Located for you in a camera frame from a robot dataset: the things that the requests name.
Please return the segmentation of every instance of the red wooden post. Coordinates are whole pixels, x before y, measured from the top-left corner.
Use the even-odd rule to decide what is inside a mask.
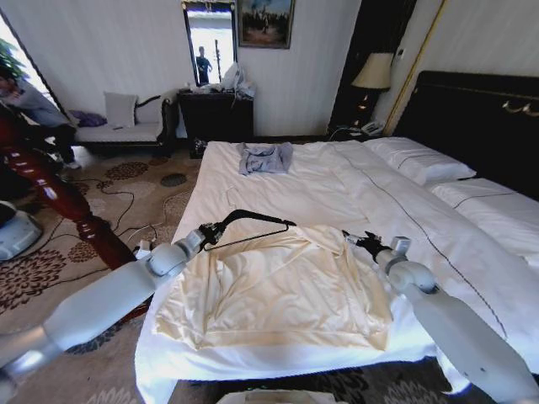
[[[93,246],[110,269],[135,260],[131,250],[110,230],[109,224],[92,214],[78,190],[58,178],[46,158],[24,144],[18,126],[4,111],[0,111],[0,155],[7,158],[9,167],[18,175],[32,181],[52,209],[75,222],[80,237]]]

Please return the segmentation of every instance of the black headboard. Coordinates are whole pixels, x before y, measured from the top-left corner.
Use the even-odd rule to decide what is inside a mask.
[[[421,72],[394,135],[539,200],[539,77]]]

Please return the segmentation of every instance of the telephone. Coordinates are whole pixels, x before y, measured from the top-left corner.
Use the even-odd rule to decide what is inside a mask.
[[[361,133],[365,133],[368,136],[374,136],[381,133],[383,129],[384,124],[375,120],[367,125],[361,126]]]

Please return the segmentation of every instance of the window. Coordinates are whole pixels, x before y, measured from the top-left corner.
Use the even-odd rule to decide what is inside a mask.
[[[19,75],[23,76],[24,80],[32,84],[49,101],[56,105],[56,101],[53,99],[49,88],[43,83],[40,74],[34,69],[23,47],[9,28],[3,15],[0,14],[0,59],[4,58],[9,59],[6,63],[7,65],[16,65]]]
[[[197,85],[221,82],[237,59],[234,4],[184,0],[182,7]]]

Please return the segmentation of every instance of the framed painting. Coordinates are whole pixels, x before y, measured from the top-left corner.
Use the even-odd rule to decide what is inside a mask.
[[[289,49],[295,0],[237,0],[239,45]]]

